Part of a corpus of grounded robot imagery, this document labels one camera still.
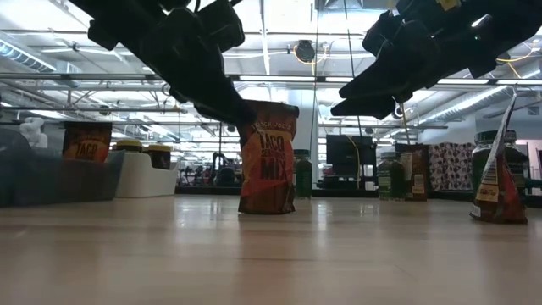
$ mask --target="green jar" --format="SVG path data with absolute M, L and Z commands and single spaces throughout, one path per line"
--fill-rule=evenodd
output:
M 493 141 L 497 137 L 497 130 L 479 132 L 476 135 L 476 147 L 473 150 L 473 192 L 474 196 L 480 186 L 484 167 L 488 161 L 489 153 L 493 147 Z M 528 168 L 528 157 L 516 146 L 516 131 L 509 130 L 505 134 L 505 159 L 508 168 L 514 177 L 514 184 L 520 195 L 525 190 L 525 170 Z
M 294 149 L 294 187 L 296 198 L 312 196 L 312 163 L 311 153 L 307 149 Z
M 405 168 L 397 152 L 382 152 L 378 166 L 380 200 L 403 200 L 407 194 Z

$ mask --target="patterned fabric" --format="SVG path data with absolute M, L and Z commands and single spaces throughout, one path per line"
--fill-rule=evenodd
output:
M 472 143 L 440 143 L 429 146 L 429 171 L 434 191 L 471 191 Z

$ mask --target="jar lid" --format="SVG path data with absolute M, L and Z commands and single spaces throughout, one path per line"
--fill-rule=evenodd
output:
M 148 151 L 171 153 L 171 147 L 167 145 L 149 145 Z
M 133 146 L 133 147 L 142 147 L 141 142 L 135 139 L 126 139 L 117 141 L 117 147 L 122 146 Z
M 398 157 L 399 157 L 399 153 L 397 153 L 397 152 L 382 152 L 382 153 L 380 154 L 380 157 L 381 157 L 381 158 L 385 158 L 385 159 L 398 158 Z
M 485 141 L 494 141 L 497 137 L 498 130 L 489 130 L 489 131 L 483 131 L 476 134 L 475 142 L 478 144 L 479 142 L 485 142 Z M 508 130 L 505 134 L 505 141 L 507 142 L 513 142 L 517 140 L 517 134 L 514 130 Z
M 294 156 L 296 157 L 310 157 L 311 151 L 308 149 L 294 149 Z

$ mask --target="jar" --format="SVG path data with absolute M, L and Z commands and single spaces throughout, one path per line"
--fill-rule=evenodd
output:
M 476 147 L 473 150 L 473 192 L 474 196 L 480 186 L 485 164 L 488 161 L 489 153 L 493 147 L 493 141 L 497 137 L 497 130 L 479 132 L 476 135 Z M 505 134 L 505 159 L 508 168 L 514 178 L 514 184 L 520 195 L 525 190 L 524 170 L 528 167 L 528 157 L 525 156 L 516 146 L 516 131 L 509 130 Z
M 153 168 L 170 170 L 171 147 L 166 145 L 149 145 L 147 153 L 151 156 Z
M 312 196 L 312 163 L 311 152 L 307 149 L 294 149 L 294 187 L 297 198 Z
M 380 158 L 382 159 L 378 166 L 380 200 L 405 199 L 407 183 L 405 182 L 405 168 L 401 164 L 400 154 L 397 152 L 382 152 Z
M 143 145 L 137 140 L 120 140 L 117 142 L 115 150 L 125 150 L 126 152 L 141 153 Z

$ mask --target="wooden floor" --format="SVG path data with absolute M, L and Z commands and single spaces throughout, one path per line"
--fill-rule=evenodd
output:
M 542 211 L 487 225 L 465 202 L 236 197 L 0 209 L 0 304 L 542 304 Z

